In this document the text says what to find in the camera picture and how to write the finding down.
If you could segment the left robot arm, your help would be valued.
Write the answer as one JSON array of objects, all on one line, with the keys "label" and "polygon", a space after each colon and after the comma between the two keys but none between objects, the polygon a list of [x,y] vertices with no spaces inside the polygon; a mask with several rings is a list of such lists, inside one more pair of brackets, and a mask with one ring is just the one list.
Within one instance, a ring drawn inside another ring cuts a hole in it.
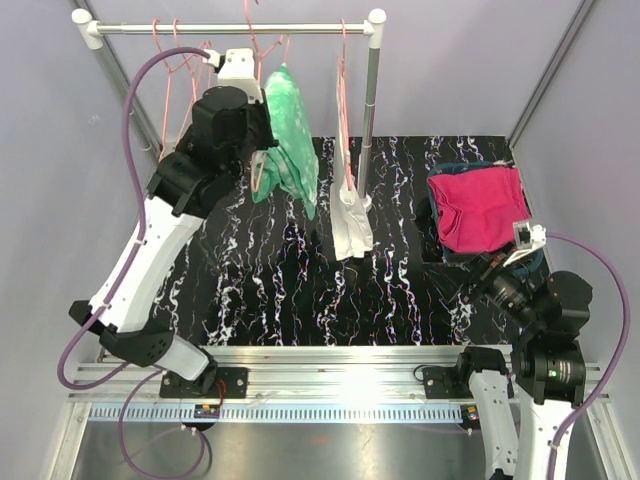
[{"label": "left robot arm", "polygon": [[76,300],[70,317],[112,355],[157,366],[195,397],[213,392],[218,364],[203,348],[159,325],[150,308],[183,247],[237,186],[251,156],[277,145],[266,96],[233,86],[204,92],[175,150],[162,159],[144,198],[145,232],[134,234],[104,286]]}]

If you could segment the green white tie-dye trousers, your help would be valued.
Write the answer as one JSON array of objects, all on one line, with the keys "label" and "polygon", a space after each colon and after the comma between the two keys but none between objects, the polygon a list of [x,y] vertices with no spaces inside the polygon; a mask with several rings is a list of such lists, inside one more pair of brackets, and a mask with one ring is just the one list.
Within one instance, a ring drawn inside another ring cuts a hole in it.
[{"label": "green white tie-dye trousers", "polygon": [[260,202],[280,188],[301,200],[307,218],[312,220],[316,216],[319,160],[303,96],[286,64],[268,76],[265,95],[278,145],[260,148],[252,158],[252,199]]}]

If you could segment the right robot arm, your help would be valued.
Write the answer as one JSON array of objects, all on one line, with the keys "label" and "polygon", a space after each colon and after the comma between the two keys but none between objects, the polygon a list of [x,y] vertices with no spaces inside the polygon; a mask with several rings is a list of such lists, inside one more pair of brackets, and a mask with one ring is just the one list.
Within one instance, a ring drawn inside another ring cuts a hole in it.
[{"label": "right robot arm", "polygon": [[568,271],[538,288],[519,279],[503,256],[481,254],[468,266],[472,298],[484,297],[519,329],[508,359],[467,347],[454,371],[456,389],[478,409],[488,479],[563,479],[586,364],[578,342],[590,318],[592,287]]}]

